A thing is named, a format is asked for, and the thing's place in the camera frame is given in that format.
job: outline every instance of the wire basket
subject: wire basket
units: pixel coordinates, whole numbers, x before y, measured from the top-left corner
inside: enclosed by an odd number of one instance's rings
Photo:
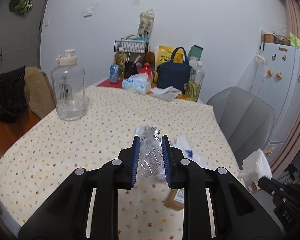
[[[122,52],[145,54],[148,52],[148,47],[149,44],[146,41],[120,40],[114,42],[114,52],[123,48]]]

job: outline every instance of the red bottle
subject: red bottle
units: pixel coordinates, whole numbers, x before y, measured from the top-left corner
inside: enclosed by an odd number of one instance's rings
[[[140,70],[139,73],[145,73],[148,75],[148,82],[152,82],[152,74],[151,74],[151,69],[150,69],[150,64],[149,63],[145,63],[143,65],[143,68]]]

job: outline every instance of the pink curtain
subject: pink curtain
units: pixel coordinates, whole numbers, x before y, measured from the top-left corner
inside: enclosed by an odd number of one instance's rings
[[[300,1],[285,0],[288,29],[300,39]],[[300,113],[285,144],[270,163],[272,175],[277,179],[300,150]]]

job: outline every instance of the bag handle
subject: bag handle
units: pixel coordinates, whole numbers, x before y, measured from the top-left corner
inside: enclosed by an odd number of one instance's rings
[[[170,62],[173,62],[174,56],[176,55],[176,53],[177,53],[177,51],[178,51],[179,49],[182,49],[182,50],[183,50],[183,53],[184,53],[184,55],[185,55],[185,63],[189,65],[189,62],[188,62],[188,59],[187,59],[187,53],[186,53],[186,51],[185,51],[185,49],[184,49],[183,47],[175,48],[175,50],[174,50],[174,51],[172,52],[172,54],[171,54],[171,60],[170,60]]]

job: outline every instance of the light switch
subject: light switch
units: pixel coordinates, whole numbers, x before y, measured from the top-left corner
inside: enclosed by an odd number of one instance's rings
[[[48,19],[44,19],[43,20],[43,26],[44,27],[47,27],[48,25],[49,25],[49,22],[50,22],[50,19],[48,18]]]
[[[87,7],[87,8],[84,10],[84,16],[85,16],[85,17],[91,16],[91,15],[92,15],[92,12],[93,12],[93,7],[92,7],[92,6]]]

